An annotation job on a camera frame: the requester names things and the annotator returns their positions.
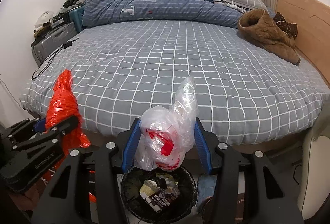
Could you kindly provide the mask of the red plastic bag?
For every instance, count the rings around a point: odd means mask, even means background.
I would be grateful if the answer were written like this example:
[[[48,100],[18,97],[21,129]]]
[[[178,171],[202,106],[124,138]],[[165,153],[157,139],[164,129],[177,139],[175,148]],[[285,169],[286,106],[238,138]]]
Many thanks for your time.
[[[51,178],[54,176],[57,168],[64,161],[65,157],[69,154],[69,150],[73,148],[88,148],[91,146],[91,142],[84,134],[82,129],[82,116],[78,109],[77,99],[72,91],[73,77],[70,70],[65,69],[55,81],[53,87],[53,96],[49,103],[49,108],[46,114],[46,129],[55,127],[56,124],[66,120],[70,116],[76,116],[78,118],[78,126],[63,136],[60,142],[61,148],[64,152],[64,156],[47,171],[42,180],[44,184],[48,184]]]

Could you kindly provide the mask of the yellow paper cup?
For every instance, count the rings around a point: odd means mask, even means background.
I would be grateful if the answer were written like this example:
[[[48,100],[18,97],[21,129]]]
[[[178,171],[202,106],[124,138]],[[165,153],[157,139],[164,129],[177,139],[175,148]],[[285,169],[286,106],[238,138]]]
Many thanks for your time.
[[[139,190],[140,195],[145,199],[153,195],[158,190],[157,184],[153,180],[145,180]]]

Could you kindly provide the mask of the clear plastic bag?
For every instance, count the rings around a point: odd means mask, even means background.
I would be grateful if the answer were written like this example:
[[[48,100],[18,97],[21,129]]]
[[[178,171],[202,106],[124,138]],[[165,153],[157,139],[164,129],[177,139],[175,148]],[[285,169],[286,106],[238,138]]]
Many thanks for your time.
[[[178,169],[195,143],[193,134],[199,109],[196,83],[189,76],[180,84],[169,108],[161,105],[146,110],[140,119],[141,137],[134,164],[145,171]]]

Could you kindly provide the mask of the black lined trash bin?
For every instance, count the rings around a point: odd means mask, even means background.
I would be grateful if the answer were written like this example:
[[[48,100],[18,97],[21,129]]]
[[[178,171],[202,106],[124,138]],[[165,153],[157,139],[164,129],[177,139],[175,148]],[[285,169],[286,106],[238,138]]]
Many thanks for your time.
[[[141,221],[173,223],[190,214],[197,202],[197,189],[183,166],[174,171],[135,167],[123,176],[121,198],[125,208]]]

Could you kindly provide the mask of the blue slipper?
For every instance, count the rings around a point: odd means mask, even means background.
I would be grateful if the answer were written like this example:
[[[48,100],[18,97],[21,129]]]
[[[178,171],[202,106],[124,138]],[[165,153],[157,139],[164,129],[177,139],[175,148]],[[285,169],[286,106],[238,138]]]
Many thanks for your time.
[[[216,175],[201,174],[197,180],[197,210],[200,211],[203,202],[214,195]]]

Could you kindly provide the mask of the grey checked bed cover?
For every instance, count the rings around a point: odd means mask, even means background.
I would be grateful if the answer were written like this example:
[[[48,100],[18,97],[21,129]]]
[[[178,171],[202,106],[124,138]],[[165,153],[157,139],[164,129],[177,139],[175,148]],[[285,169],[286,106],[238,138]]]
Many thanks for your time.
[[[291,64],[247,42],[234,28],[149,20],[85,29],[20,97],[45,116],[60,73],[70,70],[83,127],[117,135],[147,109],[174,102],[195,79],[199,118],[232,145],[280,139],[311,127],[329,88],[306,60]]]

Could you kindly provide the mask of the grey hard suitcase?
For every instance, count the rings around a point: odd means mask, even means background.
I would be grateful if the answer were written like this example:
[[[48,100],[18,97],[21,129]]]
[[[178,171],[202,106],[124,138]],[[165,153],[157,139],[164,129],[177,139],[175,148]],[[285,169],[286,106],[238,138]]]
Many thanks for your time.
[[[53,30],[41,41],[33,42],[31,44],[31,52],[37,66],[40,66],[53,51],[65,44],[76,34],[75,25],[71,22]]]

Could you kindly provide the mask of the teal suitcase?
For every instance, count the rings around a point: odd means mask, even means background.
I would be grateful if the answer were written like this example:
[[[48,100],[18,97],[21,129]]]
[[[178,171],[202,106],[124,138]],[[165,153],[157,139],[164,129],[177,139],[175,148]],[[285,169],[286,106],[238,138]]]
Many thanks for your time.
[[[84,14],[84,5],[73,8],[69,11],[69,19],[74,23],[75,30],[77,33],[83,31],[83,14]]]

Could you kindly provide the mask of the brown fleece garment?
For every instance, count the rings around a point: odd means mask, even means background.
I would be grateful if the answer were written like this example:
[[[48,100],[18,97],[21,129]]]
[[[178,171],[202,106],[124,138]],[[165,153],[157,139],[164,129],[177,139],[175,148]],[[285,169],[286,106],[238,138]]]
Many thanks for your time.
[[[300,64],[300,57],[295,49],[298,25],[288,22],[281,13],[272,17],[264,9],[251,10],[238,20],[238,29],[254,45],[293,65]]]

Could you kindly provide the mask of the blue striped duvet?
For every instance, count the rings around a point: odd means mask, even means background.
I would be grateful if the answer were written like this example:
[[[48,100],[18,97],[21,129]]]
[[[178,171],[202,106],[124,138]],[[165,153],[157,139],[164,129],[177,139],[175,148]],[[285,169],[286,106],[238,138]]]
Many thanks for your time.
[[[82,24],[91,28],[137,20],[188,20],[236,28],[241,16],[207,0],[87,0]]]

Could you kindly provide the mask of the wooden headboard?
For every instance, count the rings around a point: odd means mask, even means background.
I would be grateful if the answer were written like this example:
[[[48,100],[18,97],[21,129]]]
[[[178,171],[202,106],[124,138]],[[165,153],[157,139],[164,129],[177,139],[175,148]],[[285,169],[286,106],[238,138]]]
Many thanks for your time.
[[[298,51],[329,84],[329,6],[317,0],[277,0],[276,11],[298,25]]]

